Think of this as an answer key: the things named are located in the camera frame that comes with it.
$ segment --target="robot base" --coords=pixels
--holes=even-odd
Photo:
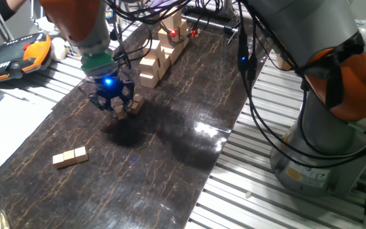
[[[283,139],[309,155],[323,156],[306,145],[299,125],[300,117]],[[366,146],[366,135],[333,117],[313,93],[307,97],[303,127],[307,140],[315,148],[328,152],[329,155],[352,153]],[[304,164],[324,166],[345,160],[317,160],[295,153],[280,142],[276,145],[288,156]],[[271,167],[282,185],[301,195],[345,196],[366,169],[366,156],[337,167],[313,169],[297,165],[273,149]]]

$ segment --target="person's arm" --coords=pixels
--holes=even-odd
[[[0,0],[0,14],[4,20],[10,19],[26,0]]]

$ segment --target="blue led light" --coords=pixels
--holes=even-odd
[[[112,79],[105,79],[105,80],[104,80],[104,83],[105,83],[107,86],[110,86],[110,85],[112,85]]]

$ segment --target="black table surface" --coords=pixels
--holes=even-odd
[[[126,49],[146,36],[141,26]],[[203,31],[155,89],[139,85],[133,62],[127,73],[146,102],[126,120],[77,89],[64,97],[0,168],[0,207],[11,227],[183,228],[246,100],[237,41],[228,39]],[[257,53],[263,60],[261,47]],[[53,155],[81,146],[89,161],[54,168]]]

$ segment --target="green gripper collar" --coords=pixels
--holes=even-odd
[[[81,66],[81,70],[83,71],[114,62],[111,55],[109,55],[108,53],[100,53],[92,57],[83,57],[83,62],[84,60],[85,63]]]

